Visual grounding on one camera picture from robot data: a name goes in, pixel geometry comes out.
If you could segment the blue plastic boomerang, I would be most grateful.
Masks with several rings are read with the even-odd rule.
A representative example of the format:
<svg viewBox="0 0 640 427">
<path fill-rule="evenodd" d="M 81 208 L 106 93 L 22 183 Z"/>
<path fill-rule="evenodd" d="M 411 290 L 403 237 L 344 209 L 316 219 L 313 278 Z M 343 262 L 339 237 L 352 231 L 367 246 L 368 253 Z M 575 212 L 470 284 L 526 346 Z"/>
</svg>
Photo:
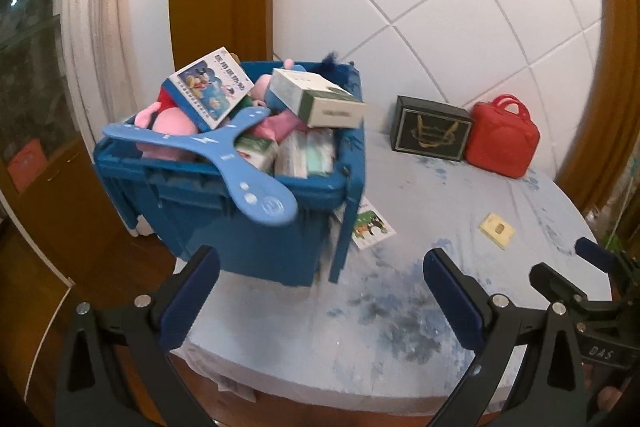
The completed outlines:
<svg viewBox="0 0 640 427">
<path fill-rule="evenodd" d="M 134 124 L 107 124 L 103 134 L 115 140 L 186 150 L 207 159 L 218 169 L 235 206 L 248 219 L 268 227 L 283 227 L 297 215 L 295 196 L 273 176 L 250 165 L 234 147 L 243 132 L 269 115 L 267 107 L 243 108 L 230 124 L 194 135 L 160 133 Z"/>
</svg>

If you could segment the red and teal packet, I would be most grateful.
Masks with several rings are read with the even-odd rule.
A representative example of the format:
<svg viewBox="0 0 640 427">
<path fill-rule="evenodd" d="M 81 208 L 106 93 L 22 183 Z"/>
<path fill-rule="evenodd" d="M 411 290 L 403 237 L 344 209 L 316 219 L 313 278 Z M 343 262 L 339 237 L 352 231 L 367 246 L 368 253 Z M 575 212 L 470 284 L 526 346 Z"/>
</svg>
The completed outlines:
<svg viewBox="0 0 640 427">
<path fill-rule="evenodd" d="M 332 130 L 293 131 L 279 144 L 273 173 L 297 179 L 329 176 L 334 171 L 335 157 Z"/>
</svg>

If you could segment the pink pig plush toy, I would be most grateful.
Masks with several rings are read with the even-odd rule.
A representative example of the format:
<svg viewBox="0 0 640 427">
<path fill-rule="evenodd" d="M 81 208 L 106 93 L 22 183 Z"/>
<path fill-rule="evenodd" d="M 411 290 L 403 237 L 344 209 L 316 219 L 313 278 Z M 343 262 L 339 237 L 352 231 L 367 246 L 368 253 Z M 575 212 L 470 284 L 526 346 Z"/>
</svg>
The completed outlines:
<svg viewBox="0 0 640 427">
<path fill-rule="evenodd" d="M 252 98 L 253 105 L 250 107 L 268 107 L 265 102 L 265 91 L 270 79 L 270 75 L 262 75 L 259 79 L 255 81 L 252 80 L 254 87 L 252 91 L 250 91 L 250 97 Z M 157 107 L 158 104 L 157 101 L 155 101 L 147 108 L 140 110 L 136 117 L 134 117 L 134 124 L 141 128 L 174 135 L 202 133 L 196 129 L 195 124 L 193 124 L 191 119 L 186 116 L 177 105 L 176 107 L 164 110 L 162 113 L 157 112 Z M 281 110 L 281 112 L 271 108 L 270 110 L 271 115 L 254 127 L 253 130 L 250 130 L 250 134 L 281 143 L 293 131 L 308 130 L 306 124 L 288 109 Z M 233 119 L 234 116 L 227 118 L 220 127 L 225 124 L 230 124 L 230 120 Z M 172 148 L 154 145 L 138 145 L 138 149 L 142 150 L 144 157 L 169 160 L 190 160 L 191 157 L 194 157 L 191 153 L 181 153 Z"/>
</svg>

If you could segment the cartoon picture blue box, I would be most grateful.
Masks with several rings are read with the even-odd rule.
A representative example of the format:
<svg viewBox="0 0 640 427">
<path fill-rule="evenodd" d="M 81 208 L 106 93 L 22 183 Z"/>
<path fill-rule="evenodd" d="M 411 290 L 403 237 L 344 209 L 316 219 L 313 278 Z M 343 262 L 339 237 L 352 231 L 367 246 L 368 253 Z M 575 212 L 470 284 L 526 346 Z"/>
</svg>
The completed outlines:
<svg viewBox="0 0 640 427">
<path fill-rule="evenodd" d="M 166 93 L 201 132 L 220 127 L 239 110 L 253 105 L 254 83 L 224 46 L 171 74 Z"/>
</svg>

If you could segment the white and green medicine box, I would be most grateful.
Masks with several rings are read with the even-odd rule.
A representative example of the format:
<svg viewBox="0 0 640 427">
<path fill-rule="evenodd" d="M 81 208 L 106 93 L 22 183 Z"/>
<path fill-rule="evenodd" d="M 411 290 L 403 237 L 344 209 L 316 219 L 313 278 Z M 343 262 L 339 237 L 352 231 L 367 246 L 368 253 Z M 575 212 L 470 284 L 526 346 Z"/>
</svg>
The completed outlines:
<svg viewBox="0 0 640 427">
<path fill-rule="evenodd" d="M 309 128 L 354 129 L 360 126 L 366 104 L 315 72 L 273 69 L 265 91 L 268 107 L 288 109 Z"/>
</svg>

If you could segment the dark blue feather duster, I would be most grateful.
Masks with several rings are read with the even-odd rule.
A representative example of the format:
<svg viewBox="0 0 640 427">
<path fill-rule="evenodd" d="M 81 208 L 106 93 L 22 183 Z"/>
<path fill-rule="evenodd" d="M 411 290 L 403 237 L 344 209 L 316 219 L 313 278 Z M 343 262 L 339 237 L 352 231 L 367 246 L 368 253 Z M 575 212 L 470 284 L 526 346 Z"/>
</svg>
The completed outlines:
<svg viewBox="0 0 640 427">
<path fill-rule="evenodd" d="M 352 66 L 349 64 L 341 64 L 337 61 L 335 52 L 329 53 L 319 64 L 317 72 L 324 78 L 334 80 L 338 77 L 347 76 Z"/>
</svg>

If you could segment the red plush heart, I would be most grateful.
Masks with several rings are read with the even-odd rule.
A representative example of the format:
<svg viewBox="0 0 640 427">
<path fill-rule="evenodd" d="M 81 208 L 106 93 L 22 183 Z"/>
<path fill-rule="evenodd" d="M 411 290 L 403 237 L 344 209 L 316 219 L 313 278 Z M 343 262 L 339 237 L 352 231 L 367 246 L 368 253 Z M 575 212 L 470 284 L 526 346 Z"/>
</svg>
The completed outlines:
<svg viewBox="0 0 640 427">
<path fill-rule="evenodd" d="M 176 107 L 175 101 L 171 98 L 170 93 L 165 88 L 160 89 L 160 92 L 158 92 L 156 101 L 158 104 L 158 107 L 157 107 L 158 113 L 162 113 L 164 110 L 168 108 Z"/>
</svg>

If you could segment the beige flat square box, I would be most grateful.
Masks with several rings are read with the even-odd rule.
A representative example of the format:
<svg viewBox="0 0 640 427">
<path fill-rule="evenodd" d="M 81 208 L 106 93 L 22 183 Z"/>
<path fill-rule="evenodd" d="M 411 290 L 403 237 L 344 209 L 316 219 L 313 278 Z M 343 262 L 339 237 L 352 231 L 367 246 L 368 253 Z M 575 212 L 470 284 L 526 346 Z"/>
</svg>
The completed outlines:
<svg viewBox="0 0 640 427">
<path fill-rule="evenodd" d="M 489 213 L 489 215 L 480 222 L 478 229 L 503 251 L 506 250 L 506 247 L 509 246 L 515 235 L 515 229 L 512 225 L 509 225 L 506 220 L 494 212 Z"/>
</svg>

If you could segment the blue plastic storage crate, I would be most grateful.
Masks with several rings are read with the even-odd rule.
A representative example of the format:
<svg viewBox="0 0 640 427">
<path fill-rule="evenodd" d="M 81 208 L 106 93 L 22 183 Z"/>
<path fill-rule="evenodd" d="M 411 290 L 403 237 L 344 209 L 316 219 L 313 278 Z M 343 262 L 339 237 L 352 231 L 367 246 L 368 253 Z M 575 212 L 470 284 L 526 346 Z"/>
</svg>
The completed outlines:
<svg viewBox="0 0 640 427">
<path fill-rule="evenodd" d="M 331 213 L 355 207 L 363 192 L 363 127 L 336 132 L 329 176 L 274 178 L 297 200 L 288 225 L 268 227 L 248 219 L 231 199 L 218 169 L 194 161 L 146 158 L 140 143 L 107 138 L 96 144 L 94 167 L 127 227 L 145 219 L 171 251 L 189 260 L 201 246 L 216 249 L 222 269 L 285 286 L 310 286 L 320 267 Z"/>
</svg>

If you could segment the white green animal box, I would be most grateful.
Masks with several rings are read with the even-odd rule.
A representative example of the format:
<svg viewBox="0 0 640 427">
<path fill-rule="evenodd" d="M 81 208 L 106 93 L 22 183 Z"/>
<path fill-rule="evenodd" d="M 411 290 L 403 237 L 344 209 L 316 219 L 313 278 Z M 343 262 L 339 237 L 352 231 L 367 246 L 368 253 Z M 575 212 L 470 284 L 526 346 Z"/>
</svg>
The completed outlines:
<svg viewBox="0 0 640 427">
<path fill-rule="evenodd" d="M 366 196 L 360 199 L 359 208 L 355 217 L 350 239 L 345 236 L 345 210 L 343 204 L 333 211 L 333 216 L 338 223 L 338 243 L 341 248 L 349 248 L 354 245 L 358 251 L 365 251 L 375 245 L 389 239 L 396 234 L 393 227 L 383 218 L 381 213 L 369 202 Z"/>
</svg>

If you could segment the red handbag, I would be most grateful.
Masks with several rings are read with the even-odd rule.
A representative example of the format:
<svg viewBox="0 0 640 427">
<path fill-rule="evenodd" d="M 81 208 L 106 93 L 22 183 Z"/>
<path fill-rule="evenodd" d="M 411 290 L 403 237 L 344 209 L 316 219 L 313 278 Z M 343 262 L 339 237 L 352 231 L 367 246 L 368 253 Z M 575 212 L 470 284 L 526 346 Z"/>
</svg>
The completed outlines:
<svg viewBox="0 0 640 427">
<path fill-rule="evenodd" d="M 520 179 L 532 163 L 540 132 L 528 108 L 513 94 L 477 102 L 464 157 L 472 166 Z"/>
</svg>

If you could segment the black box with gold emblem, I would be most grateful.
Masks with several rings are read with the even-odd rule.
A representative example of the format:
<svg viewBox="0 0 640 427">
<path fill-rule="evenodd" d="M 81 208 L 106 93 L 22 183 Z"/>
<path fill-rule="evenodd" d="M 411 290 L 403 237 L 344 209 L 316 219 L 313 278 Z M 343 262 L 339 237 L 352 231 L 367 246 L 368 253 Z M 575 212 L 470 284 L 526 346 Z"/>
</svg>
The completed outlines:
<svg viewBox="0 0 640 427">
<path fill-rule="evenodd" d="M 462 107 L 398 95 L 390 146 L 396 152 L 460 161 L 472 127 Z"/>
</svg>

